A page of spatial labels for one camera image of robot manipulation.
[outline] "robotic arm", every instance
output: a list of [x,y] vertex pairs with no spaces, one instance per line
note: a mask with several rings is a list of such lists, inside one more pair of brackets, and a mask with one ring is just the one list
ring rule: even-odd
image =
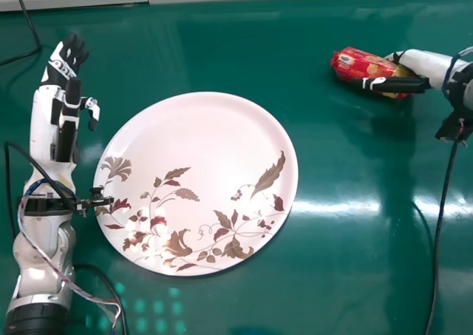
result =
[[[72,251],[75,232],[71,227],[72,211],[84,212],[90,206],[110,204],[100,189],[92,189],[91,200],[78,200],[72,171],[78,162],[76,137],[79,112],[88,109],[89,128],[95,129],[100,109],[93,98],[81,97],[80,66],[87,60],[85,43],[71,34],[59,43],[44,70],[33,99],[30,127],[30,155],[61,187],[70,201],[64,204],[59,194],[33,170],[24,186],[30,195],[24,207],[23,227],[34,243],[52,260],[52,264],[74,280]],[[72,291],[44,258],[20,233],[13,244],[13,255],[20,275],[7,313],[5,335],[64,333]]]
[[363,78],[352,83],[376,92],[422,93],[441,89],[453,107],[443,122],[437,139],[466,141],[473,132],[473,63],[460,59],[473,52],[468,48],[455,57],[409,49],[388,55],[387,59],[413,71],[416,77]]

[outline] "red snack bag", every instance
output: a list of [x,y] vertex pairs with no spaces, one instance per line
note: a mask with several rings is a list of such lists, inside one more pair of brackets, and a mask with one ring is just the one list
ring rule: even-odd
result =
[[[352,47],[346,47],[340,52],[335,52],[330,65],[343,81],[350,81],[352,78],[390,78],[391,76],[412,75],[400,65]],[[380,93],[391,98],[409,96],[409,93]]]

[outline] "brown leaf pattern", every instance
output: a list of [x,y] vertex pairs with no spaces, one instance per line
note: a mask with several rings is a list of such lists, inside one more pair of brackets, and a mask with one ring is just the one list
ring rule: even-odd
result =
[[153,184],[153,186],[156,187],[156,188],[158,188],[158,187],[160,186],[161,182],[162,182],[162,180],[161,180],[159,177],[156,177],[156,178],[154,179],[154,184]]
[[223,228],[231,229],[231,222],[226,215],[219,211],[214,211],[214,213],[218,216],[220,225]]
[[[256,193],[264,191],[270,188],[274,184],[274,182],[279,178],[281,171],[284,168],[285,160],[286,160],[285,154],[283,151],[281,151],[281,156],[277,160],[276,164],[273,164],[272,167],[267,169],[265,173],[258,179],[258,182],[256,183],[256,185],[254,185],[254,190],[251,194],[251,198]],[[123,158],[107,157],[104,163],[101,165],[101,168],[110,170],[109,179],[115,176],[119,176],[121,177],[122,181],[125,181],[126,179],[128,179],[128,177],[132,173],[131,162]],[[158,187],[161,187],[164,185],[180,187],[181,186],[180,183],[176,181],[175,179],[182,176],[189,169],[190,167],[171,170],[166,174],[166,176],[162,180],[159,177],[156,177],[154,179],[154,184],[153,184],[155,188],[153,194],[150,194],[149,192],[144,192],[142,193],[140,198],[141,199],[149,198],[150,208],[151,208],[151,203],[159,202],[157,204],[159,206],[160,203],[162,203],[162,201],[158,196],[154,196],[156,191],[159,191]],[[253,186],[253,185],[244,185],[242,187],[248,188],[250,186]],[[238,189],[236,195],[233,196],[231,199],[235,201],[239,200],[242,196],[242,190]],[[187,189],[187,188],[176,189],[175,191],[171,192],[171,194],[174,194],[175,196],[180,197],[185,200],[193,200],[197,202],[200,201],[198,196],[192,190]],[[274,210],[278,212],[283,212],[285,209],[284,209],[284,202],[282,198],[275,194],[273,194],[273,198],[274,198],[274,206],[273,206]],[[116,212],[118,209],[123,209],[123,208],[131,208],[127,199],[116,200],[114,205],[110,209],[108,209],[107,207],[97,207],[95,209],[95,213],[97,216],[101,214],[111,214],[113,212]],[[147,216],[142,216],[142,213],[143,213],[142,210],[138,211],[137,215],[132,215],[129,218],[129,220],[131,220],[132,222],[137,222],[137,221],[144,222],[149,219],[150,232],[136,231],[132,237],[126,238],[123,241],[124,251],[128,250],[131,246],[137,246],[139,244],[141,244],[140,247],[142,251],[148,251],[150,239],[149,237],[148,238],[146,237],[147,236],[159,237],[159,234],[157,234],[157,231],[156,230],[152,231],[152,229],[158,224],[163,224],[167,226],[167,222],[164,217],[156,216],[156,217],[148,218]],[[231,215],[230,218],[228,218],[227,215],[219,211],[214,211],[214,213],[217,216],[217,219],[219,221],[219,224],[221,225],[221,228],[217,229],[216,232],[212,233],[213,238],[214,238],[214,244],[204,250],[201,249],[200,251],[198,251],[199,254],[197,258],[194,260],[197,260],[198,263],[202,261],[205,261],[207,263],[215,263],[217,261],[216,257],[230,257],[231,259],[237,258],[241,260],[244,260],[250,257],[254,253],[254,248],[249,246],[247,252],[244,252],[243,247],[240,244],[240,241],[238,241],[237,239],[238,238],[237,226],[239,225],[241,226],[242,224],[249,223],[252,220],[255,220],[255,218],[251,219],[247,215],[242,215],[241,218],[239,219],[239,213],[236,209],[234,209],[233,214]],[[264,215],[260,215],[260,216],[261,218],[258,221],[258,226],[264,229],[264,231],[262,231],[262,233],[256,233],[256,235],[262,235],[261,237],[265,237],[265,234],[269,233],[269,230],[271,229],[271,227],[265,223],[265,216]],[[118,224],[109,224],[105,226],[109,229],[123,229],[123,226],[118,225]],[[184,259],[184,257],[187,257],[190,254],[193,254],[192,248],[186,245],[186,242],[184,240],[184,237],[187,231],[188,229],[183,229],[181,231],[172,232],[171,237],[165,244],[165,250],[166,252],[172,254],[173,257],[164,260],[163,266],[169,267],[169,268],[177,268],[177,271],[183,271],[188,268],[195,267],[197,265],[196,263],[190,263],[189,261]],[[221,247],[216,247],[217,244],[220,246],[225,245],[225,247],[221,249]],[[179,262],[180,265],[179,264],[174,265],[173,262],[175,260],[180,260]]]
[[186,270],[187,268],[194,267],[195,265],[196,265],[195,263],[186,263],[180,266],[177,270],[178,271]]
[[184,167],[182,169],[175,169],[166,174],[165,180],[171,180],[172,178],[180,177],[184,172],[189,170],[190,167]]
[[284,203],[282,202],[282,198],[276,196],[275,194],[273,194],[273,196],[274,196],[274,209],[277,210],[278,212],[283,212]]
[[176,259],[177,259],[176,257],[172,257],[171,259],[164,260],[163,266],[166,266],[166,267],[169,267],[169,268],[177,267],[177,266],[172,264],[172,262]]
[[122,226],[119,226],[118,224],[110,224],[106,226],[109,229],[123,229]]
[[118,209],[122,208],[131,208],[130,204],[128,203],[128,198],[125,198],[124,200],[120,200],[118,198],[115,203],[113,203],[112,210],[110,211],[110,214],[115,213]]
[[201,260],[204,260],[206,257],[207,257],[207,251],[202,251],[200,254],[199,254],[199,257],[197,258],[197,261],[201,261]]
[[101,214],[110,214],[110,210],[105,206],[95,207],[95,216],[98,217]]
[[231,257],[232,259],[234,259],[235,257],[238,257],[239,259],[246,259],[250,257],[253,253],[254,253],[254,249],[251,246],[248,253],[244,253],[242,247],[240,246],[239,241],[234,236],[231,242],[229,242],[225,246],[222,257],[228,256],[228,257]]
[[233,226],[235,226],[235,223],[237,222],[237,220],[238,220],[238,213],[237,213],[236,209],[234,209],[234,213],[231,216],[231,224]]
[[284,156],[284,152],[281,151],[281,157],[278,159],[277,164],[273,164],[272,167],[269,170],[266,170],[266,172],[259,178],[258,182],[254,187],[254,191],[251,194],[251,197],[253,197],[256,193],[263,191],[273,185],[274,181],[277,180],[277,178],[279,177],[279,174],[281,173],[282,168],[284,167],[285,161],[286,157]]
[[196,202],[200,201],[198,196],[190,189],[178,189],[175,193],[176,196],[181,197],[184,200],[195,200]]
[[192,253],[192,249],[184,243],[184,234],[187,231],[188,229],[183,229],[179,231],[179,234],[175,231],[171,234],[171,239],[166,243],[167,252],[178,257],[184,257]]
[[170,186],[180,186],[180,183],[174,180],[169,180],[164,183],[165,185],[170,185]]
[[126,251],[131,245],[136,246],[138,244],[141,244],[146,235],[147,233],[137,231],[136,233],[133,234],[133,237],[126,238],[123,241],[123,251]]
[[149,223],[149,228],[152,229],[153,226],[157,226],[158,224],[163,224],[164,226],[168,225],[165,217],[154,217]]
[[220,228],[219,230],[217,230],[217,233],[215,233],[215,235],[214,235],[214,241],[216,242],[219,237],[222,237],[223,235],[228,234],[229,231],[230,230],[228,230],[226,228]]
[[120,176],[123,182],[126,181],[132,173],[132,162],[128,159],[108,156],[105,158],[105,162],[102,163],[101,169],[110,170],[108,179]]

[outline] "green tabletop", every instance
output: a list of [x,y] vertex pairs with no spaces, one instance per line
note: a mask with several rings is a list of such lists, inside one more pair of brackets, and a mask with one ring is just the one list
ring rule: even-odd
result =
[[[93,213],[76,217],[75,262],[99,266],[125,302],[130,333],[191,335],[423,334],[433,228],[450,145],[434,139],[451,107],[439,92],[405,101],[339,83],[329,62],[347,46],[386,55],[453,55],[473,45],[473,0],[277,0],[127,5],[35,12],[43,53],[0,67],[2,140],[28,147],[33,92],[53,47],[87,40],[84,93],[100,102],[81,127],[74,178],[86,197],[101,153],[131,117],[164,98],[220,91],[263,106],[299,159],[292,212],[268,247],[229,271],[173,278],[133,265]],[[0,15],[0,53],[32,47],[20,13]],[[31,168],[13,159],[14,195]],[[4,179],[1,170],[0,178]],[[472,152],[460,149],[442,234],[433,334],[473,327]],[[18,276],[0,184],[0,320]],[[106,296],[80,271],[86,290]],[[74,298],[67,334],[107,334],[101,310]]]

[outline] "white plate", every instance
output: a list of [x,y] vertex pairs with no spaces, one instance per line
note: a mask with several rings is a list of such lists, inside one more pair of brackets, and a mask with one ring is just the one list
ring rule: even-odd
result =
[[95,213],[133,263],[210,274],[277,233],[298,178],[293,144],[272,115],[234,95],[189,93],[143,110],[113,137],[94,186],[115,203]]

